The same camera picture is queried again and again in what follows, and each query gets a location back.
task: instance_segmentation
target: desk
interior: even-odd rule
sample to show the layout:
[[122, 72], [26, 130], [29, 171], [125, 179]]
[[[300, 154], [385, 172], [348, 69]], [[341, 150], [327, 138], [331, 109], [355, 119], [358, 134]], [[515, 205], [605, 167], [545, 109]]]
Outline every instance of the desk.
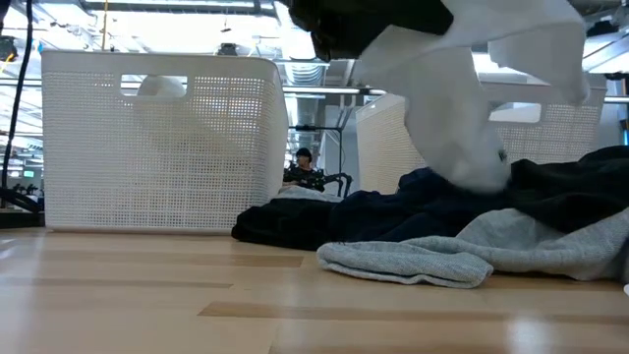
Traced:
[[229, 237], [2, 231], [0, 314], [3, 354], [629, 353], [619, 284], [379, 283]]

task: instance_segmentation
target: gray cloth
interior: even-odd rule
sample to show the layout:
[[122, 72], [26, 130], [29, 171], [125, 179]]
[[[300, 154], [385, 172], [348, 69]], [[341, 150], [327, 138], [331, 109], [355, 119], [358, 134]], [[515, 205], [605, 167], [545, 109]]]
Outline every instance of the gray cloth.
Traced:
[[320, 191], [310, 190], [300, 186], [287, 186], [279, 190], [273, 199], [305, 199], [310, 201], [340, 203], [343, 199]]
[[541, 271], [626, 284], [628, 238], [629, 209], [567, 235], [520, 211], [505, 209], [479, 216], [455, 238], [326, 244], [317, 256], [324, 269], [402, 284], [474, 288], [494, 270]]

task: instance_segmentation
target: black cable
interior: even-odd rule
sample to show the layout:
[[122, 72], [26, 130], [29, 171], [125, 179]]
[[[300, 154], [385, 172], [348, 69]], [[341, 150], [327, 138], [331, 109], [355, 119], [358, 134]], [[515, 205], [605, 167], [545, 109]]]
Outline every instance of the black cable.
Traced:
[[26, 196], [8, 189], [9, 180], [9, 160], [13, 151], [13, 138], [16, 135], [16, 125], [18, 124], [18, 114], [20, 113], [20, 101], [22, 100], [22, 89], [24, 87], [24, 79], [27, 75], [27, 67], [29, 66], [30, 51], [32, 50], [32, 0], [27, 0], [27, 43], [18, 75], [18, 85], [16, 87], [16, 97], [13, 102], [13, 112], [11, 114], [11, 125], [9, 127], [9, 135], [7, 139], [7, 147], [2, 161], [2, 191], [0, 198], [2, 199], [2, 207], [9, 202], [18, 207], [25, 208], [31, 212], [39, 212], [39, 205], [27, 198]]

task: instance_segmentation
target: dark blue cloth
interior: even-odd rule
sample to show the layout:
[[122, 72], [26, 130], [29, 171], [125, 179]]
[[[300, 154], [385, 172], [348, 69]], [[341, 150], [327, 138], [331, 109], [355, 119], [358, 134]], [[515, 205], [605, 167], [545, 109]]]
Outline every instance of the dark blue cloth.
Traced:
[[503, 195], [474, 195], [422, 168], [402, 176], [394, 195], [354, 193], [332, 209], [328, 229], [345, 242], [456, 236], [477, 216], [505, 206]]
[[232, 236], [312, 251], [326, 242], [400, 242], [456, 236], [477, 216], [506, 207], [569, 233], [629, 207], [629, 147], [607, 147], [568, 163], [520, 160], [511, 176], [506, 191], [494, 196], [461, 190], [422, 168], [402, 176], [390, 196], [357, 192], [339, 204], [273, 200], [243, 212]]

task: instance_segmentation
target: pile of clothes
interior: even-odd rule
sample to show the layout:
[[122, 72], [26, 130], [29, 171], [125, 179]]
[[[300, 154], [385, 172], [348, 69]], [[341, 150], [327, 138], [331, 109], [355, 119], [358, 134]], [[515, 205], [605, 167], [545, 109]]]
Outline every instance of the pile of clothes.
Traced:
[[317, 251], [325, 269], [404, 284], [472, 288], [495, 270], [629, 282], [629, 147], [577, 162], [512, 164], [497, 195], [461, 190], [428, 168], [395, 195], [277, 198], [243, 212], [240, 241]]

